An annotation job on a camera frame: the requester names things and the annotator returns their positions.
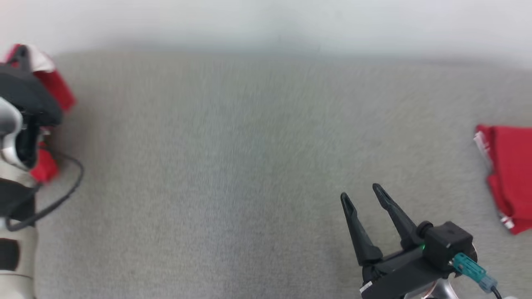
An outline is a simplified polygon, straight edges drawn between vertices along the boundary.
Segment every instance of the gray fabric surface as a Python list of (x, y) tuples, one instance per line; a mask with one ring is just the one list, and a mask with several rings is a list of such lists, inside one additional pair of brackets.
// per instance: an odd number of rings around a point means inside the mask
[[(79, 103), (54, 146), (86, 179), (39, 224), (40, 298), (360, 298), (339, 195), (385, 254), (372, 189), (472, 233), (504, 296), (532, 291), (532, 234), (501, 226), (472, 142), (532, 126), (530, 73), (184, 53), (56, 58)], [(50, 203), (74, 167), (40, 195)], [(465, 299), (491, 298), (457, 279)]]

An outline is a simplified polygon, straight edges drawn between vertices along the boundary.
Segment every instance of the black cable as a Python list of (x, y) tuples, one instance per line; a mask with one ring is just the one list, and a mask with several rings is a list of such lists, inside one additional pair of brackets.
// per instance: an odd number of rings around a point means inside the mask
[[(7, 230), (9, 230), (9, 231), (21, 230), (21, 229), (23, 229), (23, 228), (25, 228), (27, 226), (32, 225), (33, 223), (35, 223), (36, 221), (42, 219), (43, 217), (47, 216), (48, 214), (52, 213), (61, 204), (63, 204), (65, 201), (67, 201), (69, 199), (69, 197), (76, 191), (76, 189), (81, 184), (81, 181), (83, 180), (83, 176), (85, 174), (85, 168), (83, 167), (83, 164), (81, 164), (81, 162), (78, 159), (73, 158), (73, 157), (71, 157), (69, 155), (66, 155), (64, 153), (61, 153), (59, 151), (50, 149), (48, 147), (44, 147), (43, 149), (49, 151), (52, 155), (63, 157), (64, 159), (67, 159), (67, 160), (73, 162), (74, 164), (76, 164), (78, 166), (78, 168), (79, 168), (78, 178), (76, 179), (76, 182), (74, 183), (74, 185), (70, 188), (70, 190), (65, 195), (63, 195), (61, 198), (59, 198), (57, 201), (55, 201), (54, 203), (52, 203), (48, 207), (46, 207), (46, 208), (42, 209), (41, 211), (39, 211), (38, 213), (34, 214), (33, 216), (31, 216), (31, 217), (29, 217), (27, 219), (24, 219), (23, 221), (21, 221), (19, 223), (16, 223), (14, 225), (11, 225), (11, 217), (6, 217), (5, 226), (6, 226)], [(21, 201), (21, 203), (24, 203), (24, 202), (26, 202), (26, 201), (28, 201), (30, 199), (33, 199), (35, 194), (41, 188), (41, 186), (42, 186), (42, 184), (38, 184), (37, 186), (35, 186), (30, 191), (30, 193), (27, 196), (27, 198), (25, 200)]]
[(498, 289), (495, 286), (492, 287), (492, 292), (497, 299), (502, 299), (501, 293), (498, 292)]

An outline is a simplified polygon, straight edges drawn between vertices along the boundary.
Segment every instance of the teal connector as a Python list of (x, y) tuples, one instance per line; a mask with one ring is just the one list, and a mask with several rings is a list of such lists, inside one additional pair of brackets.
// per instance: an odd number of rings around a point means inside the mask
[(491, 293), (492, 288), (497, 286), (497, 280), (489, 276), (484, 268), (463, 253), (454, 256), (453, 266), (458, 272), (478, 283), (486, 293)]

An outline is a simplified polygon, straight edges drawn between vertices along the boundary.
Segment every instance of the white background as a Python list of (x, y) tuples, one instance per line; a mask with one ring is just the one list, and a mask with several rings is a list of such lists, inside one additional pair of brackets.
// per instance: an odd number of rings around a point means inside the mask
[(0, 0), (0, 49), (289, 51), (532, 67), (528, 0)]

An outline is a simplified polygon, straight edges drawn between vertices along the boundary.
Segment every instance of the red object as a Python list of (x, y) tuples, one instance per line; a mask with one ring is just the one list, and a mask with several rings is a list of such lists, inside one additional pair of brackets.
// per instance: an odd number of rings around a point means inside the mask
[(479, 125), (493, 165), (487, 181), (501, 221), (516, 235), (532, 228), (532, 128)]
[[(19, 46), (21, 45), (15, 44), (13, 46), (6, 60), (9, 60), (13, 56)], [(67, 112), (75, 105), (76, 100), (61, 77), (61, 74), (57, 71), (55, 64), (48, 55), (36, 47), (27, 45), (27, 48), (29, 50), (34, 76), (39, 79), (48, 92), (55, 98), (63, 112)], [(47, 150), (39, 149), (39, 160), (30, 173), (38, 182), (49, 182), (57, 175), (57, 165)]]

